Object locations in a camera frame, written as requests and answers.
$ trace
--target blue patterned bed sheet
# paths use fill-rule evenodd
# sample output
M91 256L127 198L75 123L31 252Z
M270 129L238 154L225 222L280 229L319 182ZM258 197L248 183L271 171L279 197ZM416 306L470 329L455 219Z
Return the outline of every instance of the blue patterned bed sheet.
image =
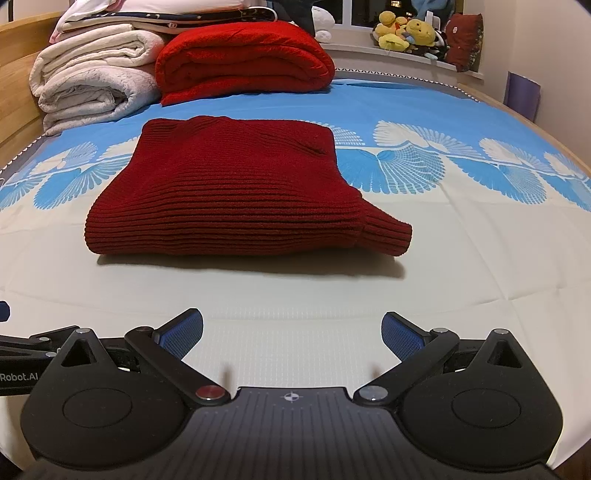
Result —
M421 195L436 189L446 175L441 159L445 156L482 187L516 202L544 203L549 186L591 212L589 177L505 112L428 88L357 80L333 82L323 92L151 105L117 122L66 131L0 188L0 210L39 184L36 208L71 202L129 163L129 144L148 120L196 115L293 119L329 127L341 174L364 192Z

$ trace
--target crosshair logo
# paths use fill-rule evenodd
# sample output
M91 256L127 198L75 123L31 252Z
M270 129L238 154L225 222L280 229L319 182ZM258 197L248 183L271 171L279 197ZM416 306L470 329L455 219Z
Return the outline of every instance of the crosshair logo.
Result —
M298 395L297 393L292 392L292 391L283 395L283 399L287 400L289 403L293 403L295 401L298 401L301 398L304 398L304 397L302 397L301 395Z

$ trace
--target purple yoga mat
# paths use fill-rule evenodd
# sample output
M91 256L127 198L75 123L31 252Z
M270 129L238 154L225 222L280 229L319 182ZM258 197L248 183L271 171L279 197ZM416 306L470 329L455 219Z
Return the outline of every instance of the purple yoga mat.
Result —
M534 122L540 105L541 87L530 79L509 72L504 104Z

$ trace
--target wooden bed frame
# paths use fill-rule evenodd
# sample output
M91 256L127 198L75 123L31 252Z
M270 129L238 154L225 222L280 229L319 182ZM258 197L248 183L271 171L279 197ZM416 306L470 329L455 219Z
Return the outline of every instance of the wooden bed frame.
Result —
M43 133L43 113L31 94L28 78L37 53L48 46L60 16L61 12L54 12L0 26L0 169ZM540 127L478 90L459 87L526 124L591 176L590 166ZM590 480L591 440L556 471L565 480Z

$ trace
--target blue gripper pad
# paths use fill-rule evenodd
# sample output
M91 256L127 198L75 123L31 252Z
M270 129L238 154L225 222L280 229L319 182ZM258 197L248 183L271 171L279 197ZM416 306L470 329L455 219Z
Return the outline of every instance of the blue gripper pad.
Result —
M382 319L382 340L401 362L425 346L423 336L390 313Z
M160 327L158 344L178 359L183 359L203 336L203 317L197 309L189 309Z

